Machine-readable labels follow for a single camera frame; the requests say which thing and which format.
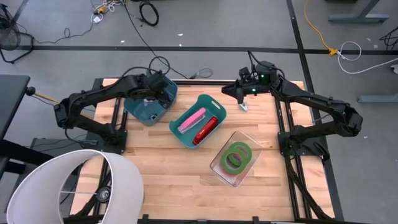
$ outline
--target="transparent bin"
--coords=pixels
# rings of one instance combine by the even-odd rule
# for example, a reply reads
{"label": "transparent bin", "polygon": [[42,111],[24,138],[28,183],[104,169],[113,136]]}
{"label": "transparent bin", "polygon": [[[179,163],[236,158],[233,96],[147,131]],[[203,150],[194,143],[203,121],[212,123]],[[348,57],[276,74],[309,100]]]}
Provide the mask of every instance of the transparent bin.
{"label": "transparent bin", "polygon": [[[249,159],[247,160],[247,165],[243,169],[243,171],[240,172],[240,174],[230,174],[227,171],[225,171],[225,169],[221,165],[221,163],[222,163],[221,159],[223,158],[223,154],[230,148],[230,146],[233,146],[233,144],[237,145],[237,146],[235,146],[235,148],[238,148],[238,149],[244,149],[244,147],[241,147],[241,146],[247,145],[251,151],[251,158],[250,158],[250,160]],[[261,151],[262,151],[261,146],[252,137],[250,137],[247,134],[244,134],[240,131],[235,131],[232,134],[232,136],[228,139],[226,144],[223,146],[223,148],[220,150],[220,152],[217,154],[217,156],[211,162],[210,169],[224,183],[226,183],[232,187],[238,187],[242,183],[244,178],[247,176],[251,167],[256,162]],[[234,154],[233,156],[237,161],[240,161],[240,158],[237,157],[236,154]],[[237,167],[238,167],[238,166],[234,166],[234,164],[230,163],[230,161],[228,161],[226,163],[228,163],[228,166],[230,168],[237,169]]]}

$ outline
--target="wooden table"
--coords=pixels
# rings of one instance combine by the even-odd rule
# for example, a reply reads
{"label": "wooden table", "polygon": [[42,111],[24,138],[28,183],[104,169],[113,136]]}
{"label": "wooden table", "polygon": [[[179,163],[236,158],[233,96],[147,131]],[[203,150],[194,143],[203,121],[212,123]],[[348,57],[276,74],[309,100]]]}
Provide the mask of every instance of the wooden table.
{"label": "wooden table", "polygon": [[[105,79],[103,85],[115,81]],[[296,84],[303,88],[302,82]],[[227,117],[198,149],[188,150],[169,131],[169,121],[176,120],[196,102],[198,95],[204,93],[226,108]],[[153,219],[252,220],[253,216],[258,216],[260,220],[293,220],[287,174],[277,140],[279,126],[274,98],[270,94],[261,94],[246,99],[249,111],[244,112],[234,98],[221,93],[221,86],[180,85],[176,103],[154,126],[144,126],[133,116],[128,116],[123,156],[138,166],[144,179],[142,214],[149,214]],[[110,123],[113,107],[114,100],[99,103],[95,120]],[[291,107],[295,124],[312,125],[308,107],[297,103],[292,103]],[[209,165],[237,130],[254,138],[263,151],[241,186],[233,188],[223,184]],[[325,213],[333,217],[321,160],[303,156],[302,163],[308,191]],[[102,159],[93,159],[84,165],[77,192],[96,190],[101,166]],[[297,188],[296,191],[303,217],[302,197]],[[71,214],[78,212],[89,198],[90,195],[76,194]]]}

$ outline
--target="teal basket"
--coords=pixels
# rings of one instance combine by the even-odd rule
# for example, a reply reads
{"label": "teal basket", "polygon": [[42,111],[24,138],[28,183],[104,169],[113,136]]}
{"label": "teal basket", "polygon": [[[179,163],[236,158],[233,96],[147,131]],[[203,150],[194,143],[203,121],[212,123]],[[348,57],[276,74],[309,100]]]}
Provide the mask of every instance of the teal basket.
{"label": "teal basket", "polygon": [[[181,134],[178,131],[178,127],[191,115],[197,112],[200,108],[205,108],[205,119],[201,120],[198,124],[194,125],[191,129],[189,129],[186,133]],[[197,135],[197,133],[201,130],[202,127],[210,120],[210,118],[216,116],[218,118],[218,125],[215,129],[212,130],[210,134],[208,134],[197,146],[192,143],[193,139]],[[191,106],[181,117],[179,117],[176,121],[171,121],[169,123],[170,131],[174,134],[174,136],[180,140],[180,142],[189,149],[195,149],[199,147],[206,139],[216,131],[216,129],[220,126],[220,124],[224,121],[226,117],[225,108],[217,102],[213,97],[202,94],[198,97],[197,102]]]}
{"label": "teal basket", "polygon": [[124,109],[136,117],[143,125],[152,126],[158,122],[161,117],[173,106],[177,99],[178,87],[172,80],[169,80],[169,85],[165,88],[165,91],[169,94],[172,104],[168,109],[165,109],[158,100],[145,105],[143,99],[124,100]]}

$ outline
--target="green tape roll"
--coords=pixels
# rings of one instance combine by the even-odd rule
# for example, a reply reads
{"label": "green tape roll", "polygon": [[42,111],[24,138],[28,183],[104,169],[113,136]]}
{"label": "green tape roll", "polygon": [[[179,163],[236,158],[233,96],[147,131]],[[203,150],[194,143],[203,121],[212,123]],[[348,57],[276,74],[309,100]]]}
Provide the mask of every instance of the green tape roll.
{"label": "green tape roll", "polygon": [[[228,159],[229,155],[237,154],[242,159],[242,162],[239,166],[234,166],[233,164],[228,164],[230,161]],[[248,158],[245,153],[237,148],[229,148],[227,149],[223,155],[221,156],[221,166],[222,168],[229,174],[240,174],[246,168],[248,164]]]}
{"label": "green tape roll", "polygon": [[[246,154],[246,157],[247,157],[247,161],[246,161],[246,162],[249,163],[249,162],[251,161],[251,156],[252,156],[251,149],[250,149],[250,147],[249,147],[246,143],[244,143],[244,142],[234,142],[234,143],[229,147],[229,149],[231,149],[231,148],[235,148],[235,149],[240,149],[240,150],[242,150],[242,151]],[[229,159],[229,161],[230,161],[232,164],[234,164],[234,165],[236,165],[236,166],[240,166],[241,163],[242,163],[242,161],[240,161],[240,160],[238,160],[237,158],[235,158],[233,154],[230,154],[230,155],[228,156],[228,159]]]}

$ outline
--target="white lamp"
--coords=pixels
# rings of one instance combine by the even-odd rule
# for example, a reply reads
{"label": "white lamp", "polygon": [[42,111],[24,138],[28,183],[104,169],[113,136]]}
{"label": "white lamp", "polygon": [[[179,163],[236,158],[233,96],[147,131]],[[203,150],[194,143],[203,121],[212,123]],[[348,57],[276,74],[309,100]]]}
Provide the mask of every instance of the white lamp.
{"label": "white lamp", "polygon": [[123,156],[85,149],[69,152],[42,164],[18,186],[7,208],[10,224],[63,224],[60,191],[82,162],[103,156],[112,173],[112,192],[102,224],[137,223],[144,199],[138,168]]}

